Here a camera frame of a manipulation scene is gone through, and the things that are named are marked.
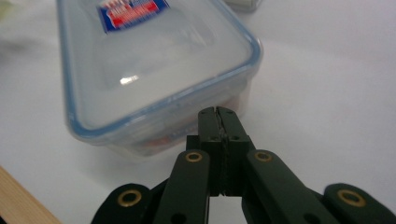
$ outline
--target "white table surface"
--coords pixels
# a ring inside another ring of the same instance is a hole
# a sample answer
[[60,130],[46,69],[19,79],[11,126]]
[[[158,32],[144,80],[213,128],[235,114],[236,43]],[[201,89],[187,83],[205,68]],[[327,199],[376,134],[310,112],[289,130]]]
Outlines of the white table surface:
[[[396,3],[263,0],[239,15],[264,45],[242,123],[311,189],[345,182],[396,212]],[[0,164],[64,223],[89,223],[126,183],[167,178],[178,152],[127,161],[64,124],[54,1],[0,26]],[[211,199],[209,223],[246,223]]]

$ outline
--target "container label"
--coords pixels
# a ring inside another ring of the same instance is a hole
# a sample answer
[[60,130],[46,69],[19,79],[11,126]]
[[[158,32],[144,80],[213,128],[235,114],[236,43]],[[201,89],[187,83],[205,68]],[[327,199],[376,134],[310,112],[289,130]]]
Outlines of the container label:
[[169,5],[165,0],[106,0],[99,7],[105,32],[114,32],[147,21]]

